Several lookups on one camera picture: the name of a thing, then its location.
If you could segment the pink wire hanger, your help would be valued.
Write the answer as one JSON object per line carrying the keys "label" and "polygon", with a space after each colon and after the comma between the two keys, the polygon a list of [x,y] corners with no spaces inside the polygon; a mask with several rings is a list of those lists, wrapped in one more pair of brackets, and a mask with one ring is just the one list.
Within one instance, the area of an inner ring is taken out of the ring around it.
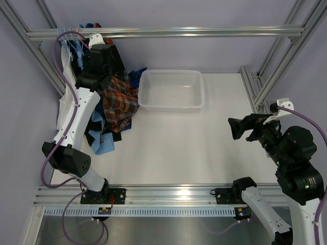
{"label": "pink wire hanger", "polygon": [[79,40],[80,40],[80,42],[83,44],[83,46],[85,47],[85,48],[87,48],[88,50],[90,49],[89,48],[89,46],[84,42],[84,40],[85,39],[83,39],[83,38],[81,38],[80,36],[79,36]]}

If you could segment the blue plaid shirt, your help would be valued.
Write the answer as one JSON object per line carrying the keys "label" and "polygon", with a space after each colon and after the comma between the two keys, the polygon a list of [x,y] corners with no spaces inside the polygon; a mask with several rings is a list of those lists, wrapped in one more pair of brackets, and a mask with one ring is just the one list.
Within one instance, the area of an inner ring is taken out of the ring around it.
{"label": "blue plaid shirt", "polygon": [[[99,23],[87,23],[86,28],[101,28],[102,26]],[[140,70],[133,70],[128,74],[129,81],[130,81],[130,88],[132,92],[136,95],[138,88],[139,88],[139,82],[142,76],[142,73],[147,70],[147,67],[144,67]]]}

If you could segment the red brown plaid shirt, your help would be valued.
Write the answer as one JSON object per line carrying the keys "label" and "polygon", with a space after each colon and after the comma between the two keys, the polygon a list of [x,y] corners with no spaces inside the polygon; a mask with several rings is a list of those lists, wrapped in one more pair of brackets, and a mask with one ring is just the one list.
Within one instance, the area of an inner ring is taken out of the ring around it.
{"label": "red brown plaid shirt", "polygon": [[103,90],[103,110],[111,131],[119,133],[138,111],[138,86],[132,86],[126,70],[115,73]]}

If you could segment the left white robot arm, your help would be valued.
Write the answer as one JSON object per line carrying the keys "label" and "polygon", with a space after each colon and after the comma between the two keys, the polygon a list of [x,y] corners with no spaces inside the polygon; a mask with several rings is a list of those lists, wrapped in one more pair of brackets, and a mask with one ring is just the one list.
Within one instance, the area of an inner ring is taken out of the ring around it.
{"label": "left white robot arm", "polygon": [[104,44],[93,44],[90,49],[90,72],[84,66],[80,76],[71,80],[66,70],[62,71],[73,100],[53,141],[44,142],[42,146],[46,162],[53,169],[69,175],[71,180],[78,181],[86,189],[83,193],[85,197],[99,204],[109,199],[108,181],[92,168],[91,157],[81,151],[81,146],[83,135],[89,131],[88,125],[100,101],[101,86],[111,76],[108,72],[99,72],[109,63],[104,58],[108,52]]}

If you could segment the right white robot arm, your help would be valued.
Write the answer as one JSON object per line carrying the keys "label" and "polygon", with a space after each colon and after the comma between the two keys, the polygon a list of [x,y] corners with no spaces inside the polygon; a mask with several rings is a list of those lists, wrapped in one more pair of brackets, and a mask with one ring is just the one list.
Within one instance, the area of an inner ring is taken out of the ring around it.
{"label": "right white robot arm", "polygon": [[245,131],[248,142],[258,141],[276,164],[276,178],[291,212],[288,225],[271,206],[259,197],[259,189],[250,177],[233,182],[231,197],[245,202],[270,235],[272,244],[323,244],[321,213],[326,190],[319,171],[310,163],[317,146],[310,130],[291,126],[281,133],[281,122],[269,120],[270,114],[251,114],[243,119],[229,118],[234,140]]}

